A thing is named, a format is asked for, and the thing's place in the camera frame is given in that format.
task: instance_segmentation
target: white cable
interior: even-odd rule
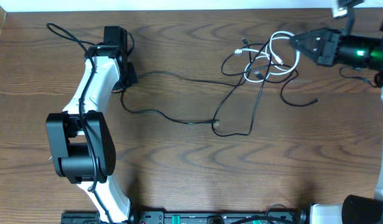
[[[269,40],[269,50],[270,50],[270,53],[272,54],[272,56],[275,58],[275,60],[277,61],[277,63],[283,65],[283,60],[276,54],[274,53],[273,49],[272,49],[272,41],[273,40],[278,40],[278,39],[289,39],[290,37],[289,36],[282,36],[282,37],[275,37],[276,35],[279,35],[279,34],[285,34],[285,35],[290,35],[290,36],[294,36],[293,33],[291,32],[288,32],[288,31],[277,31],[275,32],[274,34],[272,34],[272,36],[270,37],[270,40]],[[236,49],[234,51],[235,54],[241,54],[243,51],[249,51],[249,52],[258,52],[259,53],[259,50],[256,50],[256,49],[250,49],[250,48],[243,48],[243,49]],[[259,58],[263,58],[263,57],[266,57],[267,60],[270,60],[270,55],[267,53],[267,45],[265,47],[265,51],[261,51],[260,54],[262,54],[261,56],[258,56],[256,57],[255,59],[259,59]],[[292,72],[292,70],[294,70],[298,63],[299,63],[299,60],[300,60],[300,51],[299,50],[295,50],[295,61],[294,61],[294,65],[290,68],[290,69],[283,69],[283,68],[280,68],[278,66],[274,66],[275,68],[279,69],[280,71],[282,72],[269,72],[267,74],[267,77],[266,78],[269,78],[270,75],[285,75],[287,73],[290,73]],[[244,73],[244,78],[249,81],[249,82],[253,82],[253,83],[259,83],[259,82],[263,82],[263,80],[250,80],[248,79],[247,75],[246,75],[246,72],[248,71],[248,68],[250,66],[250,63],[249,62],[246,66],[246,68],[244,69],[245,73]]]

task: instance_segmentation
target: wooden table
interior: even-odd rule
[[[383,9],[356,14],[355,33],[380,36]],[[46,22],[92,42],[102,41],[104,26],[122,26],[135,37],[130,59],[139,75],[161,70],[231,83],[238,77],[223,76],[220,65],[243,37],[263,42],[277,30],[345,23],[332,21],[329,9],[10,13],[0,41],[0,223],[58,223],[63,211],[95,210],[49,160],[45,119],[69,102],[85,66],[79,46],[53,35]],[[286,42],[276,42],[275,51],[293,62]],[[226,69],[238,72],[246,63],[246,56],[235,58]],[[372,197],[383,138],[380,91],[342,79],[338,69],[302,57],[300,78],[285,97],[296,103],[320,99],[306,108],[285,105],[281,85],[267,83],[249,137],[219,138],[207,124],[129,114],[113,95],[106,121],[122,190],[137,206],[194,211]],[[372,72],[362,73],[372,78]],[[174,118],[211,119],[230,89],[156,74],[128,89],[126,102]],[[237,90],[218,115],[218,129],[247,131],[258,89],[247,84]]]

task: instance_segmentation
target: white wall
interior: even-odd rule
[[[331,0],[0,0],[7,12],[330,8]],[[365,0],[359,7],[383,7]]]

